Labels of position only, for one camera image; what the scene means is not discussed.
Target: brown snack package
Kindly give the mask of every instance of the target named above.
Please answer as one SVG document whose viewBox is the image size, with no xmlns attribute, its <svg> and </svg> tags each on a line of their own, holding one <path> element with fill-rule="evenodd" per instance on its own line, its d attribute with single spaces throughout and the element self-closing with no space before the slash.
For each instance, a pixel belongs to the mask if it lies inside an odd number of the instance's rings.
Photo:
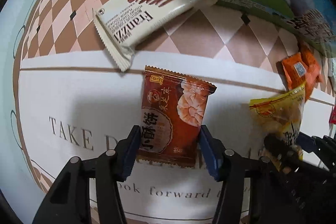
<svg viewBox="0 0 336 224">
<path fill-rule="evenodd" d="M 215 90 L 191 76 L 146 66 L 138 159 L 193 167 L 208 95 Z"/>
</svg>

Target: yellow snack package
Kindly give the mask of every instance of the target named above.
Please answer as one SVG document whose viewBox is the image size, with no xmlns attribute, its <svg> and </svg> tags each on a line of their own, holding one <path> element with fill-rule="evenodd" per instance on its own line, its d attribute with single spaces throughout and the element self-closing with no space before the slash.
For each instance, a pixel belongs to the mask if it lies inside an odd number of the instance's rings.
<svg viewBox="0 0 336 224">
<path fill-rule="evenodd" d="M 261 125 L 264 133 L 275 134 L 279 140 L 297 151 L 302 159 L 302 150 L 295 145 L 300 132 L 305 106 L 305 83 L 277 97 L 250 101 L 252 118 Z M 280 162 L 262 148 L 260 156 L 268 156 L 279 169 Z"/>
</svg>

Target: orange snack package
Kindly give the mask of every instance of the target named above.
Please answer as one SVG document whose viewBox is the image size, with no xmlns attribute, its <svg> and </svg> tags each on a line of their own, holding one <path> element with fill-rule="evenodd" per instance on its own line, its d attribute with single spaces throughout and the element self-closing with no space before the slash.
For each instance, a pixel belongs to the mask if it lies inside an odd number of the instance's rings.
<svg viewBox="0 0 336 224">
<path fill-rule="evenodd" d="M 307 101 L 313 91 L 314 85 L 320 81 L 320 66 L 308 48 L 303 48 L 302 52 L 297 52 L 282 61 L 283 70 L 287 80 L 288 89 L 292 90 L 299 85 L 305 84 Z"/>
<path fill-rule="evenodd" d="M 309 67 L 311 65 L 316 65 L 319 68 L 320 71 L 320 65 L 317 63 L 317 60 L 314 56 L 314 54 L 310 51 L 310 49 L 303 43 L 300 44 L 300 52 L 301 52 L 301 57 L 302 61 Z M 317 78 L 316 78 L 316 83 L 322 83 L 323 79 L 321 74 L 319 73 Z"/>
<path fill-rule="evenodd" d="M 193 167 L 208 95 L 215 90 L 191 76 L 146 66 L 138 159 Z"/>
</svg>

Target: snack package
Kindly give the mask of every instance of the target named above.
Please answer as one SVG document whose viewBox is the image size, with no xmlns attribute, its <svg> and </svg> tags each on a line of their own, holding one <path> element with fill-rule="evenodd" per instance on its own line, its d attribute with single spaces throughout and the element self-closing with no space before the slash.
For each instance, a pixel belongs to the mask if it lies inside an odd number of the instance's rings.
<svg viewBox="0 0 336 224">
<path fill-rule="evenodd" d="M 310 50 L 307 50 L 310 54 L 307 51 L 304 51 L 304 54 L 297 52 L 296 54 L 282 60 L 288 89 L 292 90 L 293 88 L 305 83 L 305 101 L 309 99 L 316 81 L 321 81 L 322 79 L 321 76 L 319 76 L 320 66 L 311 54 Z"/>
<path fill-rule="evenodd" d="M 311 50 L 305 45 L 301 44 L 300 45 L 300 53 L 302 57 L 302 61 L 309 67 L 309 66 L 318 66 L 319 71 L 320 71 L 320 65 L 318 64 L 314 54 L 311 52 Z M 316 78 L 316 83 L 322 83 L 323 79 L 321 74 L 319 73 L 317 78 Z"/>
<path fill-rule="evenodd" d="M 93 12 L 95 27 L 121 71 L 132 64 L 135 46 L 187 10 L 217 0 L 109 0 Z"/>
<path fill-rule="evenodd" d="M 333 107 L 333 110 L 331 111 L 329 123 L 336 124 L 336 107 Z"/>
<path fill-rule="evenodd" d="M 275 134 L 278 139 L 297 151 L 300 158 L 302 158 L 302 150 L 295 145 L 295 141 L 300 132 L 304 106 L 305 84 L 277 97 L 250 101 L 252 118 L 261 125 L 265 136 Z M 260 156 L 268 156 L 279 168 L 280 162 L 277 159 L 265 148 L 261 151 Z"/>
<path fill-rule="evenodd" d="M 191 76 L 146 66 L 138 159 L 193 167 L 208 96 L 215 90 Z"/>
</svg>

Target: white snack package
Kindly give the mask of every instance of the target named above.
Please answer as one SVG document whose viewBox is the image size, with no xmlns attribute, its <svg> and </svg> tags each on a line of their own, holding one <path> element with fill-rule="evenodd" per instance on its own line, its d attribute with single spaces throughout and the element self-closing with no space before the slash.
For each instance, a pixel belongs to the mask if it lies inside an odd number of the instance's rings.
<svg viewBox="0 0 336 224">
<path fill-rule="evenodd" d="M 135 46 L 191 8 L 211 6 L 217 0 L 109 0 L 93 12 L 95 27 L 121 71 L 130 68 Z"/>
</svg>

